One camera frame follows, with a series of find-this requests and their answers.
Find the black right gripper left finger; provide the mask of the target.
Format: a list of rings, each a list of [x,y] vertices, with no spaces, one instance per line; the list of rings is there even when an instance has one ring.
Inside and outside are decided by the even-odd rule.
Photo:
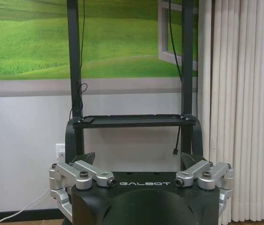
[[[76,156],[69,163],[54,163],[49,169],[50,195],[56,199],[58,208],[65,217],[73,216],[67,188],[75,186],[79,190],[87,190],[94,181],[104,188],[115,185],[114,174],[95,167],[94,159],[95,152],[90,152]]]

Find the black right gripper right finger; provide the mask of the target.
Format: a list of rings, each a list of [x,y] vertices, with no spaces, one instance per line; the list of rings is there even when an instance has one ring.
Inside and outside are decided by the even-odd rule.
[[[234,169],[229,163],[219,162],[216,165],[204,157],[195,154],[181,153],[181,163],[185,170],[176,173],[175,184],[178,187],[190,187],[197,180],[201,189],[219,188],[219,216],[222,215],[227,200],[233,195]]]

